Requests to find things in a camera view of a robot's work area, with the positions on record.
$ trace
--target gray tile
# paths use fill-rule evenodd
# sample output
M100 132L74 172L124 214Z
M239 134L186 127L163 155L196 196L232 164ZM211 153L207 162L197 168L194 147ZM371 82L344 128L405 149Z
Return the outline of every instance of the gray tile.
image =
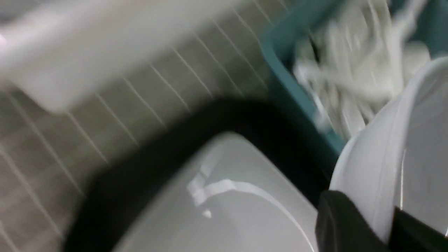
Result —
M165 84L151 68L142 68L128 77L136 92L153 109L165 107L168 104L182 105L177 95Z
M10 193L22 188L20 181L12 172L9 164L0 156L0 201Z
M132 117L132 119L125 119L126 126L139 143L154 138L165 130L158 119L150 112Z
M196 73L214 96L219 96L229 90L235 89L231 78L222 68L217 67L213 70L197 71Z
M266 88L258 86L252 90L247 90L244 92L245 97L248 99L269 101L269 92Z
M42 244L41 247L37 248L34 252L60 252L62 251L62 240L58 236L52 237L50 240Z
M216 61L198 39L189 39L177 48L182 58L195 71L207 71L217 67Z
M37 122L41 119L47 117L57 117L55 115L49 114L47 111L43 110L39 105L37 105L32 99L30 99L26 94L22 91L14 91L12 93L13 98L20 104L20 106L25 110L27 116L33 122Z
M249 64L241 57L231 59L224 64L224 68L237 85L245 81L253 73Z
M255 74L250 74L249 76L247 76L247 78L244 81L242 81L239 86L241 91L245 94L258 87L263 87L263 84L260 82L258 76L256 76Z
M13 252L12 248L8 245L3 236L0 236L0 251Z
M169 83L189 72L189 68L173 51L169 51L155 60L154 68Z
M242 54L254 68L258 68L259 65L265 64L265 60L258 43L248 45L244 50L242 50Z
M86 144L85 137L69 117L62 117L41 131L60 158Z
M67 215L73 216L82 199L67 176L59 173L34 191L59 229L67 230L63 220Z
M179 80L179 83L174 83L173 85L178 87L179 95L184 99L192 111L212 100L205 87L192 73L186 74Z
M278 0L256 0L271 21L275 21L280 14L285 11L283 5Z
M72 114L90 137L95 137L108 127L118 126L116 119L97 97L74 109Z
M130 113L145 114L148 111L124 80L111 84L101 93L101 97L119 119L126 118Z
M260 76L262 80L264 80L266 83L269 83L269 81L271 80L271 70L269 69L269 66L266 62L263 62L261 65L257 66L255 71L257 71L258 76Z
M0 213L0 220L12 242L18 249L42 233L51 225L30 197L25 197Z
M154 110L168 128L173 127L190 115L185 106L178 100L165 101L165 105L155 107Z
M257 35L262 35L264 30L270 25L255 3L239 8L237 12Z
M225 19L218 23L238 49L243 50L247 46L257 43L255 35L248 27L243 25L235 13L229 13Z
M228 39L215 25L203 30L198 36L221 64L228 62L237 55Z
M62 216L62 218L56 220L56 223L60 227L62 234L67 234L68 232L70 232L70 228L76 221L77 210L80 208L82 202L83 198L74 205L74 209L68 211L65 215Z
M31 135L23 142L7 150L18 169L31 179L41 172L56 166L56 160L51 156L41 140Z
M18 129L14 133L9 134L8 136L4 137L1 140L2 147L5 150L8 150L8 149L12 148L13 146L19 145L25 139L29 138L30 136L32 136L34 134L35 133L29 126Z
M63 162L82 190L87 189L98 172L107 168L104 160L90 145L86 145L80 153L64 159Z
M17 130L27 127L19 112L3 94L0 94L0 107L0 139L4 139Z
M151 131L163 128L157 117L125 83L116 83L102 93L102 97L137 141L149 136Z
M134 141L118 127L108 129L103 134L96 136L93 141L110 164L120 160L137 147Z
M59 251L61 237L53 230L42 232L35 240L32 240L22 248L22 252L56 252Z

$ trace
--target blue laundry basket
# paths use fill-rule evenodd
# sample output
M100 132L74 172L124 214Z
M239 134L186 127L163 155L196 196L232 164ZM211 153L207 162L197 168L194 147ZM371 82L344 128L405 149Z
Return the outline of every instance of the blue laundry basket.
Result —
M308 38L338 10L341 0L307 0L285 13L263 39L263 55L273 81L269 85L271 100L301 133L314 158L330 178L345 141L334 131L320 134L312 123L316 107L291 73L296 42ZM400 9L403 0L392 0L391 12ZM411 40L424 42L431 54L448 51L448 1L429 0L418 20Z

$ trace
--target tile wall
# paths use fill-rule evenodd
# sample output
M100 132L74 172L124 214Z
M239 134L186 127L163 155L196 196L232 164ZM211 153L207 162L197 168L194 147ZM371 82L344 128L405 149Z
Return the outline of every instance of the tile wall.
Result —
M234 8L63 116L0 94L0 251L58 251L95 172L219 96L265 99L259 35L286 8Z

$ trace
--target white bucket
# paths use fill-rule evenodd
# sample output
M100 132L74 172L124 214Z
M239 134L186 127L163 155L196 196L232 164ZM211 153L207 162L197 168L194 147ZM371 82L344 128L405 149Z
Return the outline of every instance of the white bucket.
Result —
M420 210L413 213L413 210L416 207L431 208L427 205L431 202L448 202L437 197L448 189L441 183L445 181L447 184L448 179L447 93L448 57L442 57L424 66L405 90L347 143L336 164L330 190L345 193L385 243L390 236L395 205L404 205L406 212L427 223L434 221L434 216L427 216ZM440 130L432 130L435 125ZM426 133L426 140L416 141L422 132ZM403 176L400 176L403 163L409 164L404 167L409 181L415 183L424 174L424 181L418 183L422 187L428 182L433 185L432 189L418 189L418 193L405 188L409 207L406 207L406 201L403 203ZM428 166L432 166L431 172L426 172ZM442 208L444 204L438 203L438 206ZM446 208L439 210L443 213L438 219L444 215L448 217ZM441 227L427 224L443 231ZM445 219L445 224L448 225L448 219Z

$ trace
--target tile grout line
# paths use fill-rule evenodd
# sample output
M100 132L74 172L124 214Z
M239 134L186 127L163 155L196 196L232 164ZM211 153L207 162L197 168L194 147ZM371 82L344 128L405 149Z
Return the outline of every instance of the tile grout line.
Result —
M106 110L112 115L112 117L115 119L115 121L118 123L118 125L120 125L120 127L123 128L123 130L126 132L126 134L131 138L131 140L134 142L134 144L136 146L139 146L140 144L134 138L134 136L131 134L131 132L129 131L128 127L126 127L126 125L124 125L124 123L118 118L118 116L115 114L115 112L112 110L112 108L109 107L109 105L104 100L104 98L101 97L101 95L99 95L99 94L95 94L95 95L99 99L99 101L104 105Z
M210 95L210 97L212 99L215 99L214 95L210 92L210 89L208 89L208 87L205 85L205 83L201 80L201 78L198 76L198 74L196 73L196 71L190 66L190 64L188 64L188 62L184 59L184 57L182 57L182 55L180 55L180 53L171 46L171 49L173 50L173 52L179 57L179 59L182 61L182 63L184 63L184 65L193 73L193 75L198 79L198 81L202 84L202 86L205 88L205 90L207 90L207 93Z
M272 25L272 21L269 18L269 16L266 14L266 12L264 11L264 9L260 6L260 4L258 3L257 0L252 0L252 2L255 4L255 6L258 8L258 10L261 12L261 14L264 16L264 18L269 22L269 24Z
M252 36L257 40L258 43L258 47L261 48L261 42L260 39L258 38L257 34L254 32L254 30L246 23L246 21L240 16L240 14L238 14L238 11L235 9L234 6L232 6L233 9L233 13L235 13L235 15L238 17L238 19L240 20L240 22L243 24L244 27L246 27L247 30L249 30L249 32L252 34Z
M232 85L235 87L236 91L238 92L238 94L241 95L241 97L244 97L243 92L241 91L241 89L237 86L237 84L233 81L232 77L230 77L229 73L227 72L227 70L224 68L224 66L221 64L221 62L219 62L215 56L213 55L213 53L210 51L210 49L208 48L208 46L204 43L204 41L198 36L198 34L193 31L194 36L196 37L196 39L199 41L199 43L205 48L205 50L207 51L207 53L211 56L211 58L216 62L216 64L218 65L218 67L227 75L228 79L230 80L230 82L232 83Z
M47 221L50 223L50 225L53 227L54 231L62 237L62 232L59 230L59 227L54 222L53 218L50 216L48 211L45 209L45 207L42 205L42 203L39 200L39 197L34 192L31 185L27 182L25 176L22 174L22 172L19 170L19 168L16 166L12 158L5 153L4 151L0 151L0 155L5 159L6 163L9 165L12 172L16 175L16 177L19 179L22 186L25 188L26 192L30 196L31 200L34 202L34 204L37 206L37 208L40 210L40 212L45 216Z
M163 128L167 129L167 126L165 125L165 123L162 121L162 119L160 118L160 116L155 112L155 110L145 101L145 99L143 99L143 97L137 92L137 90L135 90L134 86L132 85L132 83L126 78L126 77L122 77L122 79L124 80L124 82L126 83L126 85L131 89L131 91L137 96L137 98L143 103L143 105L145 105L150 111L151 113L154 114L154 116L157 118L157 120L159 121L159 123L162 125Z
M257 73L257 71L255 70L255 68L252 66L252 64L249 62L249 60L247 60L247 58L242 54L242 52L237 48L237 46L235 45L235 43L233 43L233 41L229 38L229 36L224 32L224 30L216 23L216 21L214 19L212 19L213 23L216 25L216 27L220 30L220 32L224 35L224 37L230 42L231 46L233 47L233 49L235 49L235 51L237 52L237 54L249 65L250 69L254 72L255 76L257 77L257 79L259 81L261 81L261 83L263 84L263 86L265 88L267 88L266 83L261 79L260 75Z
M168 86L171 91L174 92L174 94L181 100L181 102L184 104L185 108L187 109L188 113L191 113L191 109L188 106L188 104L185 102L185 100L179 95L179 93L171 86L171 84L160 74L160 72L151 64L151 68L154 70L155 74L165 83L165 85Z
M289 10L288 5L283 0L277 0L277 1L283 6L283 9Z
M104 156L104 154L101 152L101 150L98 148L98 146L96 146L93 139L89 136L89 134L87 134L87 132L83 129L81 124L79 124L79 122L78 122L78 120L76 120L75 116L72 115L72 113L70 113L70 112L67 112L67 116L75 124L75 126L78 128L79 132L84 136L84 138L92 146L92 148L96 151L96 153L98 153L98 155L101 157L101 159L104 160L104 162L107 165L110 165L108 159Z
M50 152L50 155L55 159L56 163L59 165L59 167L63 170L67 178L71 181L71 183L75 186L76 190L80 192L82 195L84 195L84 192L79 187L78 183L75 181L71 173L67 170L62 160L59 158L59 156L56 154L54 148L49 144L49 142L45 139L44 135L39 131L39 129L36 127L36 125L32 122L26 111L22 108L22 106L12 97L9 93L5 93L8 97L9 101L13 104L13 106L16 108L16 110L19 112L21 117L25 120L25 122L30 126L31 130L37 135L37 137L40 139L44 147L47 149L48 152Z
M0 221L0 235L3 236L4 240L8 244L9 248L12 249L13 252L20 252L20 250L16 247L14 242L11 240L11 237L8 235L8 233L4 229L2 221Z

